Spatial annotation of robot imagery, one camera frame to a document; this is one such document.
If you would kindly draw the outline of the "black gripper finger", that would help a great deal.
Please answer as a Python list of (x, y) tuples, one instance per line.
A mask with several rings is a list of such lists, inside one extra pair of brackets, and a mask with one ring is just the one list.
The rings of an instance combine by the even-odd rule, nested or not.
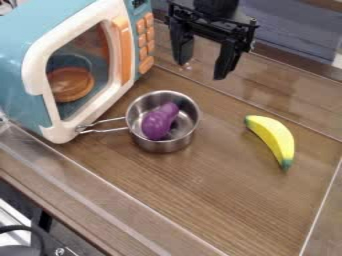
[(215, 61), (214, 79), (223, 80), (227, 74), (235, 70), (242, 50), (235, 39), (227, 39), (221, 44), (221, 52)]
[(194, 32), (191, 26), (175, 17), (170, 18), (170, 37), (174, 60), (183, 66), (194, 55)]

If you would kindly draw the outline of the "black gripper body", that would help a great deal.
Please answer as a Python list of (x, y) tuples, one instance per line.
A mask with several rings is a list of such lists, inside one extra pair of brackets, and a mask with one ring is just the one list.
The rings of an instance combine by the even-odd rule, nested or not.
[(239, 0), (167, 0), (166, 23), (187, 35), (213, 41), (231, 38), (242, 44), (254, 40), (258, 21), (239, 9)]

